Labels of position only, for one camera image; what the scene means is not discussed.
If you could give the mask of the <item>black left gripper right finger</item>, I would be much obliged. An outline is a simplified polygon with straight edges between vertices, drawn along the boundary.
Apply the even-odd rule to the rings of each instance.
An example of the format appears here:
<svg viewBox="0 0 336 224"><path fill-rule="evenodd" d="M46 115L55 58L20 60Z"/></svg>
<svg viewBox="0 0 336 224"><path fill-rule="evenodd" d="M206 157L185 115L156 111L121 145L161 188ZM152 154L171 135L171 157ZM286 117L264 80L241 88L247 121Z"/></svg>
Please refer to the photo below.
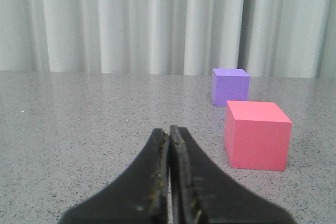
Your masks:
<svg viewBox="0 0 336 224"><path fill-rule="evenodd" d="M174 223L294 223L283 208L225 174L185 127L170 127Z"/></svg>

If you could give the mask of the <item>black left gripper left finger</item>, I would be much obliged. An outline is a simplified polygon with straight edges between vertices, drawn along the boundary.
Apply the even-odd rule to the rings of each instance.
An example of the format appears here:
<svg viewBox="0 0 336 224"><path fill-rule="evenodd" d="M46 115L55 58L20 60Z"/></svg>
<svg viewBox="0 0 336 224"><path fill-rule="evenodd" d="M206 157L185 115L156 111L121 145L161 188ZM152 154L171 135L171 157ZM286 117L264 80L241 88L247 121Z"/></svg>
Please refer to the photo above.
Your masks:
<svg viewBox="0 0 336 224"><path fill-rule="evenodd" d="M131 165L60 223L167 223L169 137L154 129Z"/></svg>

